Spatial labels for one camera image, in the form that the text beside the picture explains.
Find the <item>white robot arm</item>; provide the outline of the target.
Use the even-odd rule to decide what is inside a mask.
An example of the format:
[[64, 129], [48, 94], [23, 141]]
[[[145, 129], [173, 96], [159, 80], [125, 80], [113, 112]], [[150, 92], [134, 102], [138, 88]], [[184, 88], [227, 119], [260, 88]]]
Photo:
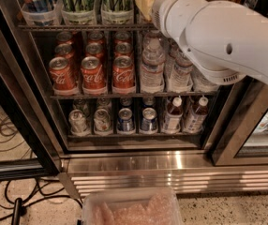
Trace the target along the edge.
[[144, 18], [212, 83], [268, 84], [268, 18], [224, 0], [135, 0]]

